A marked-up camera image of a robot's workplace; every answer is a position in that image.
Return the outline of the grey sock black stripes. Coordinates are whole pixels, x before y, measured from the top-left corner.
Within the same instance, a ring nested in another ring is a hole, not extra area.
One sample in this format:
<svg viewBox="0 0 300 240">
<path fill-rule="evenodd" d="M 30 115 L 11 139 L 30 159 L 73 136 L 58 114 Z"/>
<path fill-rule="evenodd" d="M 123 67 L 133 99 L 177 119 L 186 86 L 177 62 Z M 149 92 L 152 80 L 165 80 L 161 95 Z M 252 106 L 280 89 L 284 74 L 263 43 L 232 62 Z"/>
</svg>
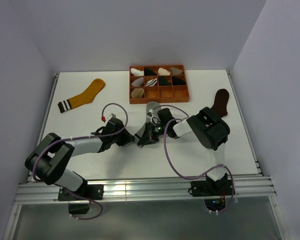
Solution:
<svg viewBox="0 0 300 240">
<path fill-rule="evenodd" d="M 143 145 L 138 145 L 143 133 L 146 129 L 146 123 L 152 121 L 152 117 L 158 117 L 158 111 L 161 109 L 161 105 L 156 101 L 150 101 L 146 105 L 146 117 L 143 126 L 134 134 L 134 142 L 139 147 L 142 148 Z"/>
</svg>

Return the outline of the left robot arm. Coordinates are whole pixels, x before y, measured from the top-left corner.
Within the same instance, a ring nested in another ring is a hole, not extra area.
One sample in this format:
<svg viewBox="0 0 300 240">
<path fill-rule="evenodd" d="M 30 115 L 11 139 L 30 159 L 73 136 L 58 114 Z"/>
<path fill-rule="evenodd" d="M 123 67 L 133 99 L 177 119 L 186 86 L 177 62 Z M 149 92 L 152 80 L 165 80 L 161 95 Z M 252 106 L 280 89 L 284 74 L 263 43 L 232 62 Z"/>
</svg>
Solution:
<svg viewBox="0 0 300 240">
<path fill-rule="evenodd" d="M 57 134 L 49 133 L 27 157 L 24 165 L 45 184 L 66 188 L 72 197 L 81 200 L 88 193 L 87 181 L 67 169 L 70 159 L 88 153 L 102 153 L 113 144 L 123 147 L 134 139 L 120 119 L 111 117 L 105 126 L 89 136 L 61 139 Z"/>
</svg>

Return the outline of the beige rolled sock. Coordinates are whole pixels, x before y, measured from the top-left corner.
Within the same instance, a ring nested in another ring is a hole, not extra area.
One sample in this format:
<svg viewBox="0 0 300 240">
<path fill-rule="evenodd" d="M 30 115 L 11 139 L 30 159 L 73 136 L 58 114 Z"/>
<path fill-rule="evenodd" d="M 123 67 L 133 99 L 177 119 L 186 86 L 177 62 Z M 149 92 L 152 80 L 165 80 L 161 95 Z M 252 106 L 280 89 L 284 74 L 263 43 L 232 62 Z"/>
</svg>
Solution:
<svg viewBox="0 0 300 240">
<path fill-rule="evenodd" d="M 144 94 L 145 90 L 143 88 L 134 88 L 130 93 L 130 97 L 132 99 L 143 98 Z"/>
</svg>

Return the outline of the orange compartment tray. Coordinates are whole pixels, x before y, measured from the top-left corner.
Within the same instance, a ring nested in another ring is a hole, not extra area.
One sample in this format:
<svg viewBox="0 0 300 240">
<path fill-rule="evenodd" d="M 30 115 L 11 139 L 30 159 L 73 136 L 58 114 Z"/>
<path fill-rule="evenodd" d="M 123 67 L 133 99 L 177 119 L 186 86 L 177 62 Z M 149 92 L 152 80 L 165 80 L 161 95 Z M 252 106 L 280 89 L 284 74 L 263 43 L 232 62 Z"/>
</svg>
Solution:
<svg viewBox="0 0 300 240">
<path fill-rule="evenodd" d="M 160 86 L 159 85 L 159 76 L 158 69 L 164 68 L 171 72 L 170 67 L 175 67 L 178 69 L 183 69 L 183 75 L 162 75 L 164 76 L 172 85 L 170 86 Z M 144 71 L 144 68 L 152 69 L 157 73 L 157 75 L 152 76 L 143 76 L 144 77 L 144 86 L 141 87 L 132 87 L 131 83 L 133 80 L 140 78 L 141 76 L 132 76 L 130 69 L 135 68 L 138 70 Z M 185 80 L 186 85 L 173 85 L 172 76 L 182 78 Z M 157 78 L 157 84 L 155 86 L 146 87 L 147 81 Z M 143 88 L 144 96 L 142 98 L 131 98 L 131 91 L 134 88 Z M 185 67 L 182 64 L 173 64 L 173 65 L 136 65 L 129 67 L 129 103 L 130 104 L 147 104 L 151 101 L 158 103 L 186 103 L 190 100 L 190 94 L 188 90 L 187 77 L 185 72 Z"/>
</svg>

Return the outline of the grey rolled sock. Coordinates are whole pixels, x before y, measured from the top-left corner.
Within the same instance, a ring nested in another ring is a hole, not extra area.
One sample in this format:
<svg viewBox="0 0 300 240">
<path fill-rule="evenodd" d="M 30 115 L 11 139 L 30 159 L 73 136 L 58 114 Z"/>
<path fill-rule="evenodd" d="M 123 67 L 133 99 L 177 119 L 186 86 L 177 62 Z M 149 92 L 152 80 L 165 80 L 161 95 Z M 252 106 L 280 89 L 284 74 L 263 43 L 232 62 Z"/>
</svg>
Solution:
<svg viewBox="0 0 300 240">
<path fill-rule="evenodd" d="M 143 87 L 144 86 L 144 82 L 145 82 L 145 79 L 142 76 L 142 77 L 139 77 L 139 78 L 136 78 L 135 80 L 133 80 L 131 82 L 131 86 L 134 87 L 134 88 Z"/>
</svg>

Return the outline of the white black striped rolled sock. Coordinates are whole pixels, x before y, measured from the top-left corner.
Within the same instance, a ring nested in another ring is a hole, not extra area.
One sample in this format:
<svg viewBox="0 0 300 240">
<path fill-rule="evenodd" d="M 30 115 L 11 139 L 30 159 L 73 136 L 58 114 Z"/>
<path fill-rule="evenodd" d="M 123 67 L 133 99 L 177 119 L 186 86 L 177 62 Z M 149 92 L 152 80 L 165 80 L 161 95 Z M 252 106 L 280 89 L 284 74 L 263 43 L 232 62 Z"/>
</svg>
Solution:
<svg viewBox="0 0 300 240">
<path fill-rule="evenodd" d="M 157 84 L 158 80 L 157 78 L 153 78 L 153 79 L 150 79 L 146 82 L 145 86 L 146 87 L 154 87 L 156 84 Z"/>
</svg>

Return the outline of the dark green rolled sock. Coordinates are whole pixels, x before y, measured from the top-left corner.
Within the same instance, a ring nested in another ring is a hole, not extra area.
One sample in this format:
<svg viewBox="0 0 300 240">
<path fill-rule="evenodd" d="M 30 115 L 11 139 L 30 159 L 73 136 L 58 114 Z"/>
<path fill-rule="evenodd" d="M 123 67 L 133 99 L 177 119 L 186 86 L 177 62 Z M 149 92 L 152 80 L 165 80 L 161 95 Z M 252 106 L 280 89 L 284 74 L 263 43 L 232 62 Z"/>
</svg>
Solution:
<svg viewBox="0 0 300 240">
<path fill-rule="evenodd" d="M 160 86 L 171 86 L 172 83 L 169 82 L 164 76 L 158 77 L 158 83 Z"/>
</svg>

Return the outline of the black rolled sock right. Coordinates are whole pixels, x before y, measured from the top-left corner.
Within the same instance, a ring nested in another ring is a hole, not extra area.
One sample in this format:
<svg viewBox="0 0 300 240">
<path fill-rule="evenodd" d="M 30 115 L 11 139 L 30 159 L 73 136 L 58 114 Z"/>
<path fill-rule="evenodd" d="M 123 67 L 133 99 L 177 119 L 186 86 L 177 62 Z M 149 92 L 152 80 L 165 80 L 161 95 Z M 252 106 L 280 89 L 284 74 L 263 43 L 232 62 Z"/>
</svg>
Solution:
<svg viewBox="0 0 300 240">
<path fill-rule="evenodd" d="M 186 85 L 186 81 L 183 78 L 179 78 L 177 76 L 172 76 L 172 84 L 174 86 L 185 86 Z"/>
</svg>

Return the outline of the black rolled sock top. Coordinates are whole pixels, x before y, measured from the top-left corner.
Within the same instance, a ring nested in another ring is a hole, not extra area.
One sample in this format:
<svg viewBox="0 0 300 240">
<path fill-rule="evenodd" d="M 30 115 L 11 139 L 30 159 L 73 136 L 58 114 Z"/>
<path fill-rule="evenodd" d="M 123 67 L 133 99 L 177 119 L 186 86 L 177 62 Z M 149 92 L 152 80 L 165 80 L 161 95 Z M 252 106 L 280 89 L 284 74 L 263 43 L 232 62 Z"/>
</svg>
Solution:
<svg viewBox="0 0 300 240">
<path fill-rule="evenodd" d="M 156 76 L 157 73 L 150 68 L 144 68 L 144 75 L 145 76 Z"/>
</svg>

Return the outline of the cream rolled sock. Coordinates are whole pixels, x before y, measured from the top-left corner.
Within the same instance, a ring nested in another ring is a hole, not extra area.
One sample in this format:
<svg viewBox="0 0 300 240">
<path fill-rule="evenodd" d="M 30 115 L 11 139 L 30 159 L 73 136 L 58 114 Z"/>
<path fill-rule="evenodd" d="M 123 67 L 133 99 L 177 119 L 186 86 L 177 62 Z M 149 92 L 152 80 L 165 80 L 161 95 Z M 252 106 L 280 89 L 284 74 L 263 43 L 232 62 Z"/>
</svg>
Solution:
<svg viewBox="0 0 300 240">
<path fill-rule="evenodd" d="M 169 76 L 171 72 L 165 68 L 160 67 L 157 71 L 159 76 Z"/>
</svg>

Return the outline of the taupe rolled sock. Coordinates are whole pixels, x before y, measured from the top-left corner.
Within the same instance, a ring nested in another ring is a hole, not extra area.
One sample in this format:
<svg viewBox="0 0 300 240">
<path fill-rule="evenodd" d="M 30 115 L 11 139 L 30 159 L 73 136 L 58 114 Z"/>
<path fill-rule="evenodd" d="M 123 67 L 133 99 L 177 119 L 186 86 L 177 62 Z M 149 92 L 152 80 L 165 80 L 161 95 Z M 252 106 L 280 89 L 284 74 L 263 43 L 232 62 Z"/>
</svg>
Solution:
<svg viewBox="0 0 300 240">
<path fill-rule="evenodd" d="M 184 74 L 183 69 L 179 69 L 179 68 L 176 68 L 173 66 L 170 67 L 170 72 L 171 72 L 171 75 L 183 75 Z"/>
</svg>

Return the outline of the dark brown sock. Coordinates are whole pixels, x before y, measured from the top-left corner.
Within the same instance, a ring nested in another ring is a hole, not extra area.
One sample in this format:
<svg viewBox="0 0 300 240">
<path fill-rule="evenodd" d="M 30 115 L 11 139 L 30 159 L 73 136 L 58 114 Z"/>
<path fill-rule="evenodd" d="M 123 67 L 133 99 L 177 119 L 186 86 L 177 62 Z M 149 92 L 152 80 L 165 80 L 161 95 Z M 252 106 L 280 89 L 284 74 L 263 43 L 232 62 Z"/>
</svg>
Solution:
<svg viewBox="0 0 300 240">
<path fill-rule="evenodd" d="M 219 89 L 215 94 L 214 102 L 210 109 L 220 118 L 228 115 L 227 105 L 229 97 L 229 92 L 224 88 Z"/>
</svg>

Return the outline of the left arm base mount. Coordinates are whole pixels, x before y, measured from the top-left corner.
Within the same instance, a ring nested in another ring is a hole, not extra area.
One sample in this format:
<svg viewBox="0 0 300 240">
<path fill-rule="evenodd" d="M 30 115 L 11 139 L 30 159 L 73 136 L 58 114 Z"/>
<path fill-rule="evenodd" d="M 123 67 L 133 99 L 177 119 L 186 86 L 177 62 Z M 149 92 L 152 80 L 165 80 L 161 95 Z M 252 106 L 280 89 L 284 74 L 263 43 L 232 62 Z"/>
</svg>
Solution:
<svg viewBox="0 0 300 240">
<path fill-rule="evenodd" d="M 92 220 L 103 213 L 103 206 L 98 200 L 103 199 L 103 184 L 87 184 L 80 187 L 77 191 L 70 191 L 65 187 L 60 187 L 57 200 L 68 202 L 68 212 L 71 217 L 78 220 Z M 84 216 L 92 207 L 98 206 L 100 211 L 95 216 Z"/>
</svg>

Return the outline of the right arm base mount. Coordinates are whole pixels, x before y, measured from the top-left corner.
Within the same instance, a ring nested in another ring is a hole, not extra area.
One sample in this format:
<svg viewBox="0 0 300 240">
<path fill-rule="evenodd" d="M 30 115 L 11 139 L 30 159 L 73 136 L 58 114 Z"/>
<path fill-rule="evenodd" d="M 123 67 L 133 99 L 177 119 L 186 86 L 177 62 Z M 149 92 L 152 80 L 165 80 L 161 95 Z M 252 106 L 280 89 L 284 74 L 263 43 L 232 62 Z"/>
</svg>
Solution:
<svg viewBox="0 0 300 240">
<path fill-rule="evenodd" d="M 188 193 L 192 197 L 212 197 L 204 200 L 205 207 L 210 213 L 219 214 L 227 208 L 227 205 L 235 197 L 235 185 L 228 174 L 217 181 L 206 175 L 205 180 L 194 180 L 190 183 Z"/>
</svg>

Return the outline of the aluminium frame rail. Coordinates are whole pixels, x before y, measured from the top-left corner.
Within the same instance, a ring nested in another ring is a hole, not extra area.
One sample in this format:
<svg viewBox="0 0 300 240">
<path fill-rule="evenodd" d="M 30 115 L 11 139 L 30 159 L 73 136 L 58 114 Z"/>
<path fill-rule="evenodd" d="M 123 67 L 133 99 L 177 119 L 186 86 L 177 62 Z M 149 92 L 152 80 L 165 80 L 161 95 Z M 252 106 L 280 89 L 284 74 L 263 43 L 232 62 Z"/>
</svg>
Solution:
<svg viewBox="0 0 300 240">
<path fill-rule="evenodd" d="M 95 183 L 104 186 L 103 203 L 190 199 L 186 190 L 191 184 L 182 178 L 97 180 Z M 19 185 L 3 239 L 13 239 L 23 205 L 57 204 L 58 193 L 59 187 L 55 185 L 31 181 Z M 268 197 L 280 237 L 291 239 L 269 176 L 236 176 L 235 193 L 237 197 Z"/>
</svg>

